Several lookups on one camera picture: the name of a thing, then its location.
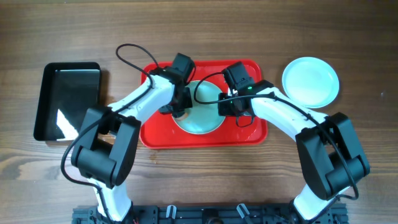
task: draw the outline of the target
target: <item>wood surface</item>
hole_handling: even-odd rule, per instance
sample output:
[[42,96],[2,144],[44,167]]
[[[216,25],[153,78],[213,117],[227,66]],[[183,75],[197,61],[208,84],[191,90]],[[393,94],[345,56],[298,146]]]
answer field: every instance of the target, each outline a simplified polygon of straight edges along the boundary
[[[371,164],[359,200],[343,199],[349,219],[398,223],[395,1],[16,2],[0,5],[0,223],[70,223],[73,208],[96,204],[93,189],[60,173],[67,144],[32,136],[42,72],[50,62],[98,62],[109,74],[105,102],[120,100],[139,86],[139,72],[114,54],[126,42],[158,61],[177,52],[251,58],[281,89],[293,59],[327,61],[341,91],[317,111],[347,114]],[[136,49],[122,54],[140,67],[150,63]],[[135,205],[213,205],[289,202],[304,185],[295,143],[270,124],[255,146],[155,151],[139,143],[127,191]]]

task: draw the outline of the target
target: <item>light blue plate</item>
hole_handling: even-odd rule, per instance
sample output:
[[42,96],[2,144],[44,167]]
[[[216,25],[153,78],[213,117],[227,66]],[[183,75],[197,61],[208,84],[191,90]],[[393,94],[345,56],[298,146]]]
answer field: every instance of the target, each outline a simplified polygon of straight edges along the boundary
[[286,95],[307,108],[321,108],[337,96],[340,84],[333,68],[314,57],[290,62],[282,75]]
[[[207,134],[216,130],[224,121],[225,117],[218,115],[217,104],[202,105],[193,99],[193,91],[199,81],[192,81],[187,86],[191,91],[192,108],[185,109],[188,116],[182,121],[174,119],[176,124],[184,131],[191,134]],[[210,82],[202,82],[197,91],[200,101],[218,100],[221,90]]]

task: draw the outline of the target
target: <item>red tray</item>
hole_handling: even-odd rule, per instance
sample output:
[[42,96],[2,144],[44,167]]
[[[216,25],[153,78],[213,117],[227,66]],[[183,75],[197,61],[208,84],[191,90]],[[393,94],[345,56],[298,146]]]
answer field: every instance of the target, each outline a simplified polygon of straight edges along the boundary
[[[214,61],[195,61],[197,66],[193,80],[201,80],[206,75],[220,72],[233,63],[241,61],[249,75],[255,82],[262,80],[261,70],[258,64],[252,60],[214,60]],[[171,66],[171,62],[160,62],[161,67]],[[156,68],[152,63],[145,67],[145,71]],[[141,83],[146,76],[141,74]],[[215,75],[207,79],[214,83],[221,91],[227,92],[228,86],[222,75]],[[140,138],[142,143],[151,149],[175,149],[188,147],[212,147],[212,146],[242,146],[259,144],[265,140],[268,129],[267,122],[263,119],[255,118],[252,125],[239,128],[235,124],[236,118],[226,117],[223,124],[216,130],[208,134],[190,134],[180,129],[171,114],[162,115],[158,111],[153,114],[142,126]],[[249,124],[250,117],[240,117],[240,125]]]

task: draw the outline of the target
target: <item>wooden table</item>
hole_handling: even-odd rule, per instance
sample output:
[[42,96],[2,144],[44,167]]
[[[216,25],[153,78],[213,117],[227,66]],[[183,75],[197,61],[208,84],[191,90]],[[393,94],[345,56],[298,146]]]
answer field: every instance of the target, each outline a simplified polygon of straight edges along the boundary
[[[94,61],[109,73],[106,103],[139,86],[115,48],[158,61],[251,58],[281,87],[284,67],[314,56],[336,70],[338,99],[371,163],[348,204],[351,223],[398,222],[398,5],[376,1],[138,1],[0,5],[0,223],[70,223],[93,189],[60,173],[65,143],[32,137],[44,66]],[[42,3],[58,1],[39,1]],[[143,67],[148,57],[122,54]],[[68,172],[78,177],[73,167]],[[295,143],[273,125],[260,145],[155,151],[138,145],[127,180],[136,205],[288,202],[302,177]]]

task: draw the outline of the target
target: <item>white round plate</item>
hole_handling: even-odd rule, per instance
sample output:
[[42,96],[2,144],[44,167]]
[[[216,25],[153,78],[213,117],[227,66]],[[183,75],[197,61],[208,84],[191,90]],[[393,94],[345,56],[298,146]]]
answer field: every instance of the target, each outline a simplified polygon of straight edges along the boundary
[[[191,134],[207,134],[216,130],[224,121],[225,117],[218,115],[218,104],[203,105],[193,99],[193,91],[199,81],[192,81],[187,86],[191,91],[192,108],[185,109],[188,116],[179,121],[173,117],[175,123],[184,131]],[[202,82],[197,91],[200,101],[218,100],[221,93],[220,88],[210,82]]]
[[326,62],[302,57],[290,62],[282,75],[286,95],[307,108],[321,108],[337,96],[340,84],[336,72]]

